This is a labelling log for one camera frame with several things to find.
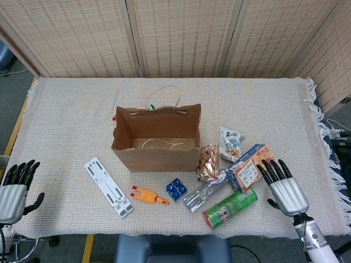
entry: paper bag handle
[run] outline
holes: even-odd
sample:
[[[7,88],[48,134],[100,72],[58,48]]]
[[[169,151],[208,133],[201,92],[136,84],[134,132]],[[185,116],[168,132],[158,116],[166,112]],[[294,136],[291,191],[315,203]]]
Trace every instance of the paper bag handle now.
[[[164,89],[164,88],[167,88],[167,87],[174,87],[177,89],[177,92],[178,92],[178,100],[177,100],[177,103],[175,104],[175,106],[173,107],[173,109],[175,110],[176,107],[178,106],[178,103],[180,101],[180,91],[179,91],[179,88],[177,86],[173,86],[173,85],[167,85],[167,86],[164,86],[162,88],[159,88],[159,89],[156,89],[154,92],[152,92],[149,96],[148,96],[148,99],[146,100],[146,106],[145,106],[145,109],[146,111],[149,111],[149,107],[148,107],[148,104],[149,104],[149,99],[152,95],[154,95],[156,92],[159,92],[161,89]]]

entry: robotic arm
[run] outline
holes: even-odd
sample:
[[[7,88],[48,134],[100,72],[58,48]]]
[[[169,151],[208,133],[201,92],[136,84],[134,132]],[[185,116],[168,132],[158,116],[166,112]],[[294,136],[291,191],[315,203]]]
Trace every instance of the robotic arm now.
[[[276,200],[276,202],[272,199],[267,201],[272,207],[280,209],[283,214],[294,218],[293,226],[303,243],[307,261],[338,263],[314,219],[306,214],[309,208],[308,201],[286,164],[278,160],[281,170],[276,162],[273,160],[270,162],[274,169],[268,162],[262,160],[267,171],[261,165],[257,165]]]
[[[40,193],[34,204],[25,206],[34,173],[39,165],[40,162],[35,163],[35,160],[31,160],[19,166],[12,166],[6,173],[3,185],[0,186],[1,263],[4,262],[14,236],[11,225],[17,223],[23,215],[36,210],[43,202],[44,193]]]

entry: green snack can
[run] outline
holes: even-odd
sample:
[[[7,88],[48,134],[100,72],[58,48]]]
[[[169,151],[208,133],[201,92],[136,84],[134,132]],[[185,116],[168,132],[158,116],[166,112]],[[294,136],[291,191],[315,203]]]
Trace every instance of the green snack can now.
[[[237,212],[257,201],[257,195],[249,188],[245,193],[235,192],[225,200],[214,205],[202,213],[208,226],[216,228],[221,223],[231,218]]]

